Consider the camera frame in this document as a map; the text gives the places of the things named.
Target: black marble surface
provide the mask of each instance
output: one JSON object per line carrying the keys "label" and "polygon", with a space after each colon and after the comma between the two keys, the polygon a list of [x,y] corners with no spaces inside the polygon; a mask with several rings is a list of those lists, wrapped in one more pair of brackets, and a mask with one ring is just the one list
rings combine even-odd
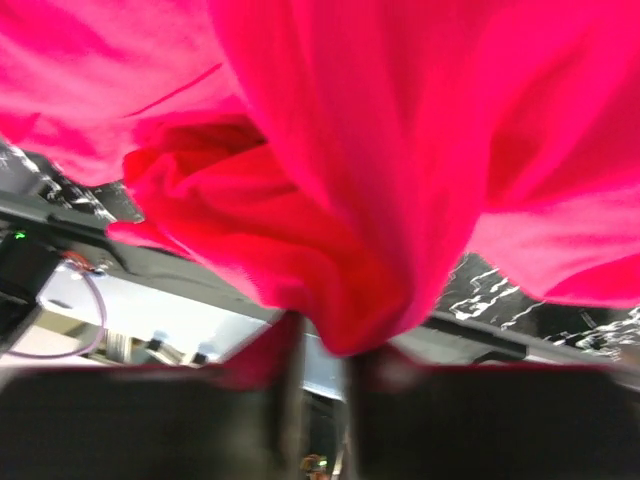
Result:
{"label": "black marble surface", "polygon": [[436,309],[616,360],[621,348],[640,346],[640,307],[617,310],[538,302],[472,253],[451,272]]}

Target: white surface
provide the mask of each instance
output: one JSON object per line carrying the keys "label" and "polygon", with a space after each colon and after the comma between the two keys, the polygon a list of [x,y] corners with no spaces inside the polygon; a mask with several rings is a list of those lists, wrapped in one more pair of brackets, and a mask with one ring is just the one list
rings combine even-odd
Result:
{"label": "white surface", "polygon": [[[183,353],[224,355],[266,324],[245,315],[114,277],[95,279],[107,307],[107,327],[140,340],[158,338]],[[99,324],[91,291],[77,274],[54,274],[40,295],[44,308]]]}
{"label": "white surface", "polygon": [[[33,353],[35,355],[57,355],[59,353],[70,352],[79,346],[79,342],[75,338],[66,337],[45,328],[33,326],[23,335],[20,341],[16,343],[14,350]],[[101,366],[102,364],[82,357],[70,357],[60,360],[28,360],[10,355],[2,355],[0,357],[0,367],[42,367],[53,365],[95,367]]]}

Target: red cloth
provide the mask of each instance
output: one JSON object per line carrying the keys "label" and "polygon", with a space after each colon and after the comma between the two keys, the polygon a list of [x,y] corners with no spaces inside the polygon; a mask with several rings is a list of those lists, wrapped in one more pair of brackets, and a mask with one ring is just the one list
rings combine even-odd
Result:
{"label": "red cloth", "polygon": [[0,47],[4,135],[86,184],[126,154],[147,220],[114,238],[336,353],[421,323],[466,247],[536,297],[640,301],[635,1],[12,0]]}

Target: red fabric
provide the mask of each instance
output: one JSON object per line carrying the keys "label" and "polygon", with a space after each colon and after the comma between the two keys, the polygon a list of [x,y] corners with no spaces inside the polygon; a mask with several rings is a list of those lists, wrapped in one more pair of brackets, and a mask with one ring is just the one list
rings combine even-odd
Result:
{"label": "red fabric", "polygon": [[114,238],[336,353],[422,322],[465,247],[540,298],[640,301],[635,1],[13,0],[0,47],[4,135],[87,184],[124,155],[147,220]]}

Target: wire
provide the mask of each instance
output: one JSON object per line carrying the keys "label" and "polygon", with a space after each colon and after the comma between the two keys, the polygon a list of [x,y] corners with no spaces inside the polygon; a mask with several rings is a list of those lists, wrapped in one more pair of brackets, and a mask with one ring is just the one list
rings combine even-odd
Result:
{"label": "wire", "polygon": [[72,263],[71,265],[82,275],[82,279],[84,280],[84,283],[87,285],[87,287],[89,287],[96,306],[98,307],[98,313],[100,314],[100,326],[96,337],[89,345],[79,347],[67,353],[58,353],[54,355],[37,355],[34,353],[8,351],[5,353],[6,355],[10,355],[16,358],[25,358],[29,360],[60,360],[63,358],[75,357],[77,355],[84,355],[85,353],[93,352],[96,348],[98,348],[105,336],[105,330],[107,326],[107,307],[104,303],[104,298],[102,297],[100,290],[98,289],[95,282],[91,279],[91,272],[84,268],[83,264],[78,265],[76,263]]}

